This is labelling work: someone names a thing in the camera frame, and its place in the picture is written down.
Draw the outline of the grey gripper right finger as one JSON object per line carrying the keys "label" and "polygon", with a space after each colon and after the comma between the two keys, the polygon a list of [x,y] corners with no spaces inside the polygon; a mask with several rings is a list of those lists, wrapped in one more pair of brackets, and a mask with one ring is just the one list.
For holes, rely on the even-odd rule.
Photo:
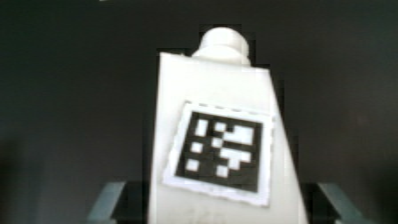
{"label": "grey gripper right finger", "polygon": [[360,220],[360,211],[338,186],[319,183],[312,204],[312,224],[358,224]]}

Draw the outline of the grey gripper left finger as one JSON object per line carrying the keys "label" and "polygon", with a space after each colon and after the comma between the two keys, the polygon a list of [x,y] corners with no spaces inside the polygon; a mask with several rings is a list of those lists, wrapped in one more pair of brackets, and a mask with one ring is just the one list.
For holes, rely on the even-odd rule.
{"label": "grey gripper left finger", "polygon": [[86,216],[86,224],[116,224],[111,218],[118,198],[122,195],[123,182],[109,182],[104,184],[93,206]]}

